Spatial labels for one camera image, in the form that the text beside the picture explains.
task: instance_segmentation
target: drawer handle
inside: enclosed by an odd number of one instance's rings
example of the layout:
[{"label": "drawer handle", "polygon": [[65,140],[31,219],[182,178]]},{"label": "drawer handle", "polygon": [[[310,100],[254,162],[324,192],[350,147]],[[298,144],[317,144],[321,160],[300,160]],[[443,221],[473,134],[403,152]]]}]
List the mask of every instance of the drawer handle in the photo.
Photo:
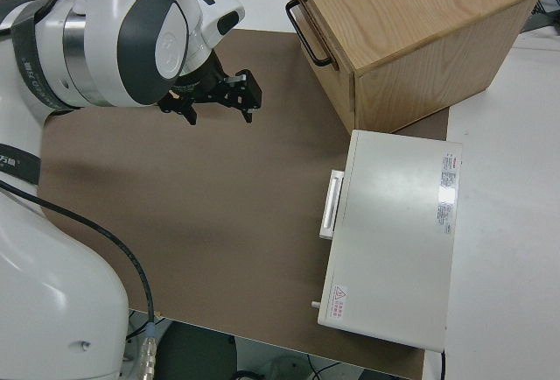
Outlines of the drawer handle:
[{"label": "drawer handle", "polygon": [[307,40],[305,39],[304,34],[301,32],[301,29],[299,28],[298,23],[296,22],[296,19],[294,18],[294,16],[291,13],[291,9],[294,6],[298,6],[299,5],[299,0],[291,0],[286,4],[286,13],[288,14],[288,19],[290,20],[291,24],[294,26],[294,29],[296,30],[297,35],[299,36],[299,39],[301,40],[302,44],[305,47],[305,50],[307,51],[307,53],[309,54],[309,57],[311,58],[311,60],[313,61],[313,63],[315,65],[317,65],[318,67],[326,67],[327,65],[330,65],[333,63],[333,58],[331,57],[327,57],[325,59],[319,59],[315,53],[313,52],[311,46],[309,46],[309,43],[307,42]]}]

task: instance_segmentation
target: drawer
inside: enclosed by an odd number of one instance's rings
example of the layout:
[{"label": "drawer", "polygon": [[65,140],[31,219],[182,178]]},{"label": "drawer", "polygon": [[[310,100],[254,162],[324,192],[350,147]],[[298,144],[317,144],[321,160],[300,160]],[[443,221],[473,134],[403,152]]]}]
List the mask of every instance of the drawer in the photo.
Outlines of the drawer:
[{"label": "drawer", "polygon": [[[290,0],[293,5],[287,12],[297,23],[303,37],[302,49],[313,73],[329,97],[331,104],[348,132],[354,129],[354,72],[347,64],[344,55],[334,46],[333,40],[326,35],[321,17],[313,7],[312,0]],[[332,63],[318,66],[306,51],[305,43],[319,60],[332,59]]]}]

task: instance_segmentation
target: connector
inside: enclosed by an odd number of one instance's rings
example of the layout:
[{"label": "connector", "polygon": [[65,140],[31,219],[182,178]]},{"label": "connector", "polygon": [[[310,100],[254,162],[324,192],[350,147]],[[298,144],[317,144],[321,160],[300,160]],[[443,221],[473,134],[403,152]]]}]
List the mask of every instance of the connector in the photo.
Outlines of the connector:
[{"label": "connector", "polygon": [[154,323],[146,325],[146,337],[140,350],[140,367],[138,368],[138,380],[153,380],[156,373],[156,326]]}]

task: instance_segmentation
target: white table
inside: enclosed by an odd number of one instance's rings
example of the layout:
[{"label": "white table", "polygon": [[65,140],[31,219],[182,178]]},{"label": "white table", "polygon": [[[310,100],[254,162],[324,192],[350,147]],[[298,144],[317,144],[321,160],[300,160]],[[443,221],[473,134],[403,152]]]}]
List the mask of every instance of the white table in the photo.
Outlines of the white table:
[{"label": "white table", "polygon": [[[449,380],[560,378],[559,132],[551,28],[519,36],[490,88],[451,108],[447,139],[464,149]],[[438,373],[428,355],[423,377]]]}]

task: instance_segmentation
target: warning label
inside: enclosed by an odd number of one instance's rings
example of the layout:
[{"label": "warning label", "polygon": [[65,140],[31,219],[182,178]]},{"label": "warning label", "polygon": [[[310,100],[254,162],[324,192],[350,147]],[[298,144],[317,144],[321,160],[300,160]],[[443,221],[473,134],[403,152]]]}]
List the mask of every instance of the warning label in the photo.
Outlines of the warning label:
[{"label": "warning label", "polygon": [[344,306],[347,300],[347,288],[342,285],[334,285],[331,294],[331,308],[328,312],[330,319],[342,320],[344,317]]}]

